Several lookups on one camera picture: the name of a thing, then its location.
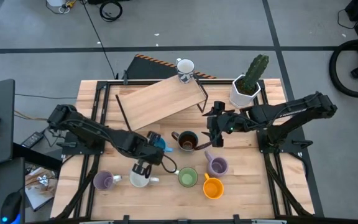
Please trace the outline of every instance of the orange mug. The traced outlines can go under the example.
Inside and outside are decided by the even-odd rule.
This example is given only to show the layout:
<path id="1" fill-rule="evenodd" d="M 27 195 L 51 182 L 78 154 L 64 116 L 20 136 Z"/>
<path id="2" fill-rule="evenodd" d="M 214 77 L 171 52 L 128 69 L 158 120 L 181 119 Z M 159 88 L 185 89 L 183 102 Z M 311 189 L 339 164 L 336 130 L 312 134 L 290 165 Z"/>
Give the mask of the orange mug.
<path id="1" fill-rule="evenodd" d="M 203 191 L 205 196 L 209 199 L 218 199 L 223 195 L 223 184 L 217 178 L 210 178 L 207 173 L 205 175 L 205 182 Z"/>

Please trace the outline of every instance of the wooden board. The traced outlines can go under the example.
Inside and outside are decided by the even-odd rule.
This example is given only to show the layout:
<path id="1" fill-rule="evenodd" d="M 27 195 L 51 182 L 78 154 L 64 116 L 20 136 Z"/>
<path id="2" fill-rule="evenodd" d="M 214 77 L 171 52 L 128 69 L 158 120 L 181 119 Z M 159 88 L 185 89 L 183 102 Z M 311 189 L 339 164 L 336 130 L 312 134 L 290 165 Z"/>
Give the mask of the wooden board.
<path id="1" fill-rule="evenodd" d="M 265 80 L 265 86 L 271 105 L 285 102 L 279 79 Z M 95 87 L 96 81 L 82 81 L 78 94 L 77 110 L 88 117 L 91 116 Z M 124 125 L 124 119 L 114 95 L 127 95 L 144 87 L 113 86 L 110 89 L 106 125 L 111 128 L 120 128 Z M 225 102 L 227 110 L 234 109 L 229 103 L 230 85 L 205 85 L 204 87 L 209 94 L 206 110 L 212 107 L 215 100 Z M 191 130 L 198 135 L 200 143 L 208 141 L 208 137 L 201 134 L 202 131 L 207 131 L 206 118 L 201 116 L 198 108 L 192 106 L 137 132 L 146 135 L 150 130 L 160 133 L 167 144 L 174 148 L 174 152 L 171 152 L 169 156 L 176 161 L 179 168 L 190 166 L 197 170 L 198 183 L 192 188 L 182 187 L 176 175 L 168 174 L 161 166 L 158 166 L 153 168 L 152 175 L 160 178 L 159 184 L 143 189 L 133 187 L 128 175 L 135 161 L 122 157 L 108 144 L 105 154 L 100 159 L 99 170 L 108 170 L 113 174 L 122 175 L 123 181 L 118 183 L 113 190 L 95 192 L 92 220 L 122 220 L 123 215 L 130 215 L 131 219 L 136 220 L 232 219 L 233 214 L 239 214 L 241 218 L 274 217 L 264 159 L 258 150 L 255 132 L 224 134 L 223 148 L 207 148 L 216 156 L 224 156 L 229 163 L 227 174 L 221 178 L 224 184 L 224 195 L 218 200 L 210 200 L 204 196 L 202 190 L 203 174 L 207 165 L 203 152 L 182 153 L 170 137 L 172 131 Z M 52 217 L 64 209 L 75 193 L 73 189 L 78 188 L 82 159 L 83 156 L 75 156 L 62 167 Z M 282 154 L 281 159 L 288 188 L 302 206 L 313 213 L 302 163 L 286 154 Z M 168 169 L 172 167 L 168 160 L 163 161 Z M 277 195 L 280 211 L 284 214 L 283 201 L 278 187 Z M 87 198 L 88 194 L 85 193 L 81 207 L 82 215 L 85 214 Z"/>
<path id="2" fill-rule="evenodd" d="M 119 94 L 122 108 L 133 131 L 205 101 L 194 79 L 183 84 L 177 76 L 139 89 Z"/>

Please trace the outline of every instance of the mug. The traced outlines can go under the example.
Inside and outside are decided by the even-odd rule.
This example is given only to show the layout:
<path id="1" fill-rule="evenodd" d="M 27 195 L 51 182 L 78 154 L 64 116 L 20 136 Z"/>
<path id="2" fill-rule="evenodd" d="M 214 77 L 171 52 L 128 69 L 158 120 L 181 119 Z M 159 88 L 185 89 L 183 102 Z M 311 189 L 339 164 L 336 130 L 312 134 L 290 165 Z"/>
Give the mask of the mug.
<path id="1" fill-rule="evenodd" d="M 93 178 L 93 185 L 98 190 L 110 190 L 122 180 L 120 175 L 112 175 L 109 171 L 99 171 Z"/>
<path id="2" fill-rule="evenodd" d="M 198 137 L 193 131 L 184 131 L 181 134 L 172 131 L 171 136 L 178 142 L 179 147 L 187 152 L 193 151 L 198 144 Z"/>
<path id="3" fill-rule="evenodd" d="M 177 72 L 182 83 L 188 83 L 194 76 L 194 63 L 188 59 L 177 59 Z"/>
<path id="4" fill-rule="evenodd" d="M 207 166 L 208 174 L 211 177 L 222 177 L 229 168 L 227 160 L 223 157 L 213 157 L 208 151 L 205 151 L 204 153 L 205 157 L 209 161 Z"/>
<path id="5" fill-rule="evenodd" d="M 155 142 L 154 146 L 164 149 L 164 152 L 172 152 L 173 151 L 172 148 L 167 147 L 167 143 L 165 143 L 164 139 L 162 139 L 162 138 L 160 138 L 160 140 Z"/>
<path id="6" fill-rule="evenodd" d="M 160 179 L 158 177 L 145 178 L 143 175 L 131 171 L 129 173 L 129 182 L 135 187 L 146 187 L 149 184 L 160 182 Z"/>
<path id="7" fill-rule="evenodd" d="M 191 167 L 185 167 L 180 171 L 176 170 L 175 174 L 178 176 L 179 183 L 184 187 L 192 187 L 197 184 L 197 171 Z"/>
<path id="8" fill-rule="evenodd" d="M 223 195 L 223 184 L 217 178 L 210 178 L 207 173 L 205 175 L 205 182 L 203 191 L 206 197 L 209 199 L 218 199 Z"/>

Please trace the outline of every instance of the caution tape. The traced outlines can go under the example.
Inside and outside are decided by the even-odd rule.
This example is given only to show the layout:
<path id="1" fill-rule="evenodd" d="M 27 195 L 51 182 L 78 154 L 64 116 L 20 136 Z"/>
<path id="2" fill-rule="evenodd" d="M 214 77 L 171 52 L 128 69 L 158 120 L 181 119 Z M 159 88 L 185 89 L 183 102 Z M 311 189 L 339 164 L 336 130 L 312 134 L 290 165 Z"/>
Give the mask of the caution tape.
<path id="1" fill-rule="evenodd" d="M 137 55 L 135 55 L 135 57 L 146 59 L 146 60 L 149 60 L 151 62 L 159 63 L 161 65 L 166 65 L 166 66 L 169 66 L 169 67 L 172 67 L 172 68 L 177 67 L 176 65 L 174 65 L 172 63 L 164 62 L 163 60 L 155 59 L 155 58 L 152 58 L 152 57 L 149 57 L 149 56 L 146 56 L 146 55 L 137 54 Z M 198 76 L 201 76 L 203 78 L 210 78 L 210 79 L 216 78 L 216 77 L 214 77 L 212 75 L 207 75 L 205 73 L 201 73 L 201 72 L 198 72 L 198 71 L 195 71 L 195 74 L 198 75 Z"/>

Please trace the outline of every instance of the gray floor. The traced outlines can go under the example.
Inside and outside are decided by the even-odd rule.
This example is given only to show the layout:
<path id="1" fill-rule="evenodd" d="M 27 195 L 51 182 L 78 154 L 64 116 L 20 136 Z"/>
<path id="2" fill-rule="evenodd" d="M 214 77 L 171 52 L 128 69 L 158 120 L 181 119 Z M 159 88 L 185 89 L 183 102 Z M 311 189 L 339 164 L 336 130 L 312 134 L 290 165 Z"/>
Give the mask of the gray floor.
<path id="1" fill-rule="evenodd" d="M 349 0 L 267 0 L 281 46 L 335 46 L 356 39 L 353 30 L 339 27 L 337 12 Z M 96 6 L 87 5 L 90 17 L 105 47 L 163 46 L 273 46 L 263 0 L 131 0 L 122 3 L 124 13 L 113 23 L 104 22 Z M 112 6 L 106 11 L 115 12 Z M 342 23 L 351 26 L 342 14 Z M 83 6 L 76 3 L 65 15 L 55 15 L 38 0 L 4 1 L 0 8 L 0 49 L 56 49 L 101 47 Z M 257 54 L 270 56 L 265 78 L 282 78 L 276 53 L 265 50 L 192 50 L 108 52 L 116 73 L 122 74 L 135 54 L 174 62 L 178 57 L 194 60 L 198 70 L 219 78 L 235 78 L 246 71 Z M 329 120 L 305 125 L 313 140 L 310 156 L 324 214 L 327 217 L 358 218 L 358 99 L 338 93 L 328 78 L 331 52 L 286 51 L 284 62 L 295 98 L 318 90 L 329 95 L 338 112 Z M 349 72 L 358 65 L 358 55 L 347 52 L 337 63 L 341 80 L 358 90 L 358 80 Z M 16 92 L 47 96 L 76 96 L 84 79 L 111 79 L 113 74 L 102 52 L 0 54 L 0 80 L 16 80 Z M 16 97 L 16 110 L 47 117 L 58 103 Z M 15 118 L 15 142 L 23 141 L 46 123 Z M 35 150 L 50 152 L 45 142 Z M 52 203 L 32 213 L 27 221 L 49 216 Z"/>

